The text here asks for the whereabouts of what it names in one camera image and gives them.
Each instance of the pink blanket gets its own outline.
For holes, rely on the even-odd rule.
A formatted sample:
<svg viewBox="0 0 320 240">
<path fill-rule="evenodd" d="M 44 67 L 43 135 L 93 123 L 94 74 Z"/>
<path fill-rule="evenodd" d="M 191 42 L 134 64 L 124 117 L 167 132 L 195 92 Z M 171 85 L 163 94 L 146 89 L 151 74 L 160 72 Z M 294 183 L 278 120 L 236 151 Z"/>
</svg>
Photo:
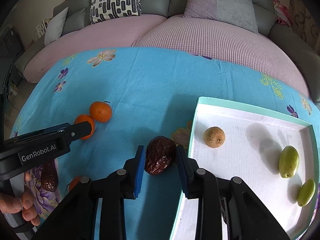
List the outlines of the pink blanket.
<svg viewBox="0 0 320 240">
<path fill-rule="evenodd" d="M 309 97 L 303 76 L 276 44 L 227 23 L 176 15 L 146 33 L 134 46 L 183 50 L 248 66 Z"/>
<path fill-rule="evenodd" d="M 68 33 L 42 49 L 26 66 L 23 75 L 37 83 L 60 59 L 72 54 L 107 47 L 131 47 L 133 42 L 166 18 L 159 15 L 122 17 Z"/>
</svg>

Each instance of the tangerine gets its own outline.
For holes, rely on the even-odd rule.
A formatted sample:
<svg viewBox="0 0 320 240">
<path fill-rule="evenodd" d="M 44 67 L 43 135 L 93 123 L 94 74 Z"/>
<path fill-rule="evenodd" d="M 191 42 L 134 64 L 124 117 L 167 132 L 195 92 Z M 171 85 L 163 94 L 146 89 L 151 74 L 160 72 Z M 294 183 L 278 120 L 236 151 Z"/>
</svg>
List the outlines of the tangerine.
<svg viewBox="0 0 320 240">
<path fill-rule="evenodd" d="M 94 129 L 96 128 L 96 124 L 94 123 L 93 118 L 87 114 L 78 115 L 78 117 L 75 119 L 73 124 L 85 122 L 85 121 L 88 121 L 91 124 L 92 130 L 89 135 L 82 137 L 81 140 L 86 140 L 86 139 L 90 138 L 93 135 Z"/>
<path fill-rule="evenodd" d="M 68 192 L 70 192 L 78 184 L 81 178 L 81 176 L 77 176 L 70 182 Z"/>
<path fill-rule="evenodd" d="M 89 113 L 91 117 L 98 122 L 107 122 L 112 116 L 111 106 L 105 102 L 93 102 L 90 106 Z"/>
</svg>

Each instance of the white tray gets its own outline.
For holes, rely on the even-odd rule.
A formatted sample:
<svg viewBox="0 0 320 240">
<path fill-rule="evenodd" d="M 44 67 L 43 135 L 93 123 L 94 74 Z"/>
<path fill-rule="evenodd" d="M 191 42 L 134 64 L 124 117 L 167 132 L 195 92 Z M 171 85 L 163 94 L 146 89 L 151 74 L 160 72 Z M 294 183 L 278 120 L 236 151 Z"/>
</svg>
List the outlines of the white tray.
<svg viewBox="0 0 320 240">
<path fill-rule="evenodd" d="M 226 135 L 224 144 L 209 148 L 204 131 L 220 127 Z M 279 155 L 287 145 L 294 146 L 300 157 L 296 175 L 283 179 L 278 170 Z M 216 177 L 241 177 L 270 210 L 291 239 L 298 238 L 310 225 L 317 194 L 301 208 L 295 201 L 300 186 L 307 179 L 319 181 L 318 152 L 310 123 L 287 114 L 218 98 L 198 99 L 188 156 L 199 167 Z M 198 200 L 181 194 L 171 240 L 194 240 Z M 222 220 L 223 239 L 228 239 Z"/>
</svg>

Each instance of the red date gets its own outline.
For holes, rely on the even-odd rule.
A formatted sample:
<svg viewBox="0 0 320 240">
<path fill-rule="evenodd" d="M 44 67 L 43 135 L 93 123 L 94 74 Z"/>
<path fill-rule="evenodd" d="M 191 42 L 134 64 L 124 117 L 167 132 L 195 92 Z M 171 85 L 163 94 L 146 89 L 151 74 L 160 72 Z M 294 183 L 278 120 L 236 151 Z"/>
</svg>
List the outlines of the red date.
<svg viewBox="0 0 320 240">
<path fill-rule="evenodd" d="M 147 146 L 144 170 L 150 175 L 157 175 L 174 162 L 175 158 L 175 142 L 164 136 L 157 136 Z"/>
<path fill-rule="evenodd" d="M 58 187 L 58 174 L 54 160 L 42 164 L 41 187 L 44 190 L 55 192 Z"/>
</svg>

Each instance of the human hand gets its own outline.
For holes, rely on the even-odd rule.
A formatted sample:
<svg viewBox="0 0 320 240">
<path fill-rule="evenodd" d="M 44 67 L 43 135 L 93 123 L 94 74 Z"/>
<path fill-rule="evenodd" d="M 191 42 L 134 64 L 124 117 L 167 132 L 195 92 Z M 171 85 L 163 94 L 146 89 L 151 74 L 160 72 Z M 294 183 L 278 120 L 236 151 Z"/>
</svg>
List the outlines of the human hand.
<svg viewBox="0 0 320 240">
<path fill-rule="evenodd" d="M 24 174 L 25 181 L 29 181 L 31 176 L 29 173 Z M 25 192 L 21 197 L 23 210 L 22 216 L 26 221 L 31 221 L 34 226 L 40 225 L 40 217 L 34 205 L 35 197 L 31 190 L 25 186 Z M 0 210 L 2 213 L 15 214 L 21 211 L 21 202 L 9 195 L 0 192 Z"/>
</svg>

